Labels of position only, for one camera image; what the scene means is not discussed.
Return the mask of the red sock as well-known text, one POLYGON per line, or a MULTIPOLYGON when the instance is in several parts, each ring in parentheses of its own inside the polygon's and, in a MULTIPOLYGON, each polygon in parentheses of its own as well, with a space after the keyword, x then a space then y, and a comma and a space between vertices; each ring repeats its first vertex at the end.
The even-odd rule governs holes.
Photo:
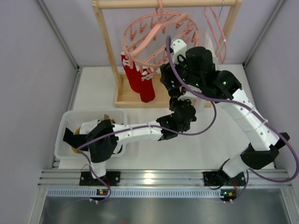
POLYGON ((122 66, 124 68, 124 71, 126 73, 129 85, 131 89, 140 94, 141 90, 141 74, 137 70, 135 62, 132 61, 130 64, 130 61, 128 58, 126 58, 126 55, 124 52, 121 52, 121 61, 122 61, 122 66))
POLYGON ((153 75, 147 70, 144 70, 143 72, 138 71, 137 74, 139 81, 139 95, 141 101, 144 103, 153 101, 156 97, 152 83, 153 75))

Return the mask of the pink round clip hanger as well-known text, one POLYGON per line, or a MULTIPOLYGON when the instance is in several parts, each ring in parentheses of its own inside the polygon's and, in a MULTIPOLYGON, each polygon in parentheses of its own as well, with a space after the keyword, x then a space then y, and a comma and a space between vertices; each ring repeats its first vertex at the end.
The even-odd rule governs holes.
POLYGON ((138 71, 147 70, 154 76, 163 63, 168 61, 164 38, 174 35, 187 46, 199 45, 200 31, 188 13, 165 10, 163 1, 158 1, 153 13, 145 14, 133 21, 122 38, 123 52, 130 64, 135 62, 138 71))

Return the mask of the plain black sock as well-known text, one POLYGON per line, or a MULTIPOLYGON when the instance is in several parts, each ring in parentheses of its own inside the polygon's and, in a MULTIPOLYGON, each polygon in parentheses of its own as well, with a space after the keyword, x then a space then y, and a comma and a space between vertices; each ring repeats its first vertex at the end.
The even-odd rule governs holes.
POLYGON ((63 141, 74 149, 77 149, 87 143, 86 134, 74 134, 68 128, 65 129, 63 141))

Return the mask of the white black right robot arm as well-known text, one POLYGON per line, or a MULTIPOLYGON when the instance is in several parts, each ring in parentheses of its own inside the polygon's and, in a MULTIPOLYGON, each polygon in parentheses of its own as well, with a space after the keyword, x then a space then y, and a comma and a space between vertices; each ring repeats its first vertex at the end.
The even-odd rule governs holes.
POLYGON ((252 105, 235 75, 216 69, 211 51, 204 47, 188 49, 184 55, 177 56, 176 63, 172 61, 173 50, 167 47, 165 52, 169 62, 160 66, 160 81, 170 96, 171 115, 158 119, 165 127, 165 137, 173 138, 178 132, 190 129, 190 124, 196 120, 192 105, 192 96, 196 96, 223 109, 249 139, 242 152, 226 160, 215 172, 215 184, 229 184, 249 169, 259 170, 272 163, 290 137, 270 127, 252 105))

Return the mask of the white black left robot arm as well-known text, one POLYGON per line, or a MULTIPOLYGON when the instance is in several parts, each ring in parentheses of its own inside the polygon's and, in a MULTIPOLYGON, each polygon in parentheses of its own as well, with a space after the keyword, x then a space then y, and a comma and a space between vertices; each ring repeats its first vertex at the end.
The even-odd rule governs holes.
POLYGON ((92 177, 96 179, 106 175, 106 161, 118 146, 144 140, 170 140, 190 130, 191 123, 196 121, 192 100, 171 99, 170 110, 170 115, 144 124, 118 125, 107 119, 101 121, 86 136, 92 177))

